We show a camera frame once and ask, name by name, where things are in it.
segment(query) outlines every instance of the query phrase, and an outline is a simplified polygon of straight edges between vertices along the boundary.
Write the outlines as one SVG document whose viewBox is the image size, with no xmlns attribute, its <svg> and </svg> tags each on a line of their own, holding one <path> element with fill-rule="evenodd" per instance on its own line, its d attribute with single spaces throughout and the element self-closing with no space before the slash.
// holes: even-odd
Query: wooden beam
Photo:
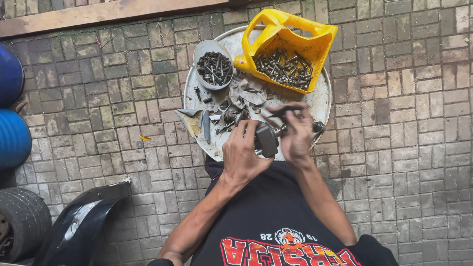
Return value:
<svg viewBox="0 0 473 266">
<path fill-rule="evenodd" d="M 0 20 L 0 38 L 228 6 L 228 0 L 118 0 Z"/>
</svg>

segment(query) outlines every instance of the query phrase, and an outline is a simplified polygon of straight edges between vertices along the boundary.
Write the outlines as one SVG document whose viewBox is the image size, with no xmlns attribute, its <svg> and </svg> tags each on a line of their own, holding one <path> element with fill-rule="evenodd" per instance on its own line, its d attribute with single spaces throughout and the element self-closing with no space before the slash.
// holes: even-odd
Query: bowl of bolts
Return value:
<svg viewBox="0 0 473 266">
<path fill-rule="evenodd" d="M 219 42 L 205 40 L 194 50 L 197 79 L 208 90 L 223 89 L 233 77 L 233 62 L 228 50 Z"/>
</svg>

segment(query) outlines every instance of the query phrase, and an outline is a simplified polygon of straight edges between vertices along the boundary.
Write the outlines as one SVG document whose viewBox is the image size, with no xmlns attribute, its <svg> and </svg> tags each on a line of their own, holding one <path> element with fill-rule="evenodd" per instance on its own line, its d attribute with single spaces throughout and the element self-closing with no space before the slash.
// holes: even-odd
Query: blue barrel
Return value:
<svg viewBox="0 0 473 266">
<path fill-rule="evenodd" d="M 0 170 L 22 165 L 31 152 L 31 136 L 23 119 L 0 109 Z"/>
<path fill-rule="evenodd" d="M 18 58 L 0 44 L 0 108 L 7 108 L 20 96 L 23 68 Z"/>
</svg>

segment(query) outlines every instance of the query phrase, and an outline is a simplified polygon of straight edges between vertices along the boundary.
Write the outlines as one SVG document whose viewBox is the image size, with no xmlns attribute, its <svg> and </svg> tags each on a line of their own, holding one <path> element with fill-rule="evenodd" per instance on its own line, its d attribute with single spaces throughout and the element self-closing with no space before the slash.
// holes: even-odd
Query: white bowl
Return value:
<svg viewBox="0 0 473 266">
<path fill-rule="evenodd" d="M 232 80 L 232 77 L 233 77 L 233 62 L 232 62 L 232 57 L 230 56 L 230 53 L 228 52 L 228 50 L 222 45 L 220 44 L 219 42 L 217 41 L 214 41 L 214 40 L 205 40 L 201 43 L 199 43 L 195 50 L 194 50 L 194 67 L 195 67 L 195 71 L 197 71 L 197 69 L 199 68 L 199 66 L 197 66 L 197 62 L 199 62 L 199 59 L 205 55 L 205 53 L 209 53 L 209 52 L 216 52 L 216 53 L 221 53 L 222 55 L 226 56 L 229 60 L 230 60 L 230 67 L 231 69 L 229 71 L 232 71 L 231 72 L 231 75 L 228 79 L 228 82 L 223 84 L 222 86 L 214 86 L 208 82 L 206 82 L 199 74 L 199 72 L 197 72 L 197 80 L 199 81 L 200 84 L 202 84 L 202 86 L 204 86 L 206 89 L 208 90 L 219 90 L 219 89 L 223 89 L 225 88 L 226 86 L 228 86 L 228 84 L 230 84 L 230 81 Z"/>
</svg>

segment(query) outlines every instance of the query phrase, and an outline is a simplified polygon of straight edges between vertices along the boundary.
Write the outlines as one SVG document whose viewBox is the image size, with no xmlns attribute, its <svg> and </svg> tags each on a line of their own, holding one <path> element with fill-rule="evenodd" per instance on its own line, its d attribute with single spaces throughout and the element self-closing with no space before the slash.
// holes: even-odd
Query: forearm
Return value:
<svg viewBox="0 0 473 266">
<path fill-rule="evenodd" d="M 211 192 L 178 224 L 167 238 L 158 258 L 185 262 L 202 242 L 225 204 L 237 191 L 219 179 Z"/>
<path fill-rule="evenodd" d="M 315 216 L 346 246 L 356 244 L 356 236 L 345 212 L 333 198 L 314 162 L 307 158 L 292 166 L 302 195 Z"/>
</svg>

